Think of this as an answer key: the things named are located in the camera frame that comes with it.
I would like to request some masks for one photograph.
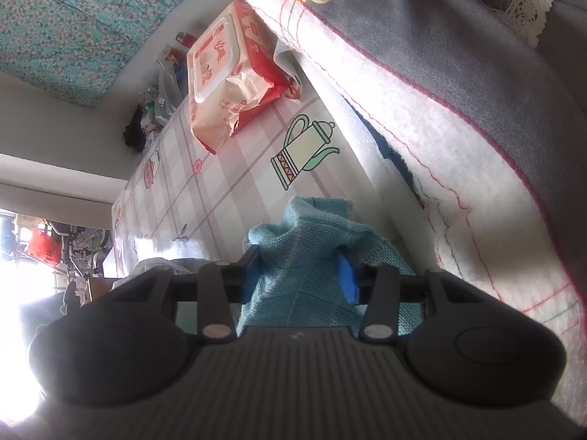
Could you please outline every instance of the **teal cloth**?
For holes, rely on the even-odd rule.
[[[336,277],[336,247],[347,245],[362,262],[382,262],[413,272],[386,239],[368,225],[349,220],[351,203],[293,197],[281,224],[260,224],[248,241],[259,245],[263,274],[243,306],[237,331],[246,326],[348,326],[356,334],[365,306],[348,305]],[[400,305],[399,334],[422,322],[417,304]]]
[[[180,1],[0,0],[0,71],[96,105]]]

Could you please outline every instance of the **white lace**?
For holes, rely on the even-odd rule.
[[[553,0],[512,0],[502,17],[510,28],[535,48],[552,4]]]

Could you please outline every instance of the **ribbed black surface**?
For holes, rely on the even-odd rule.
[[[112,410],[47,403],[72,438],[108,440],[573,439],[579,428],[546,402],[485,410],[414,380],[393,350],[346,329],[251,328],[204,349],[168,390]]]

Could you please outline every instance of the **plastic lid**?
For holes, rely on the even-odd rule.
[[[241,57],[233,18],[226,15],[215,21],[193,49],[190,84],[200,104],[233,72]]]

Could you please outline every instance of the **blue knitted towel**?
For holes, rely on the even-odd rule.
[[[293,197],[281,224],[249,231],[259,245],[263,274],[243,306],[238,333],[246,326],[348,326],[359,331],[365,306],[348,305],[336,277],[334,252],[347,245],[359,261],[384,262],[413,274],[386,239],[348,219],[351,203],[341,199]],[[417,304],[400,306],[399,334],[422,321]]]

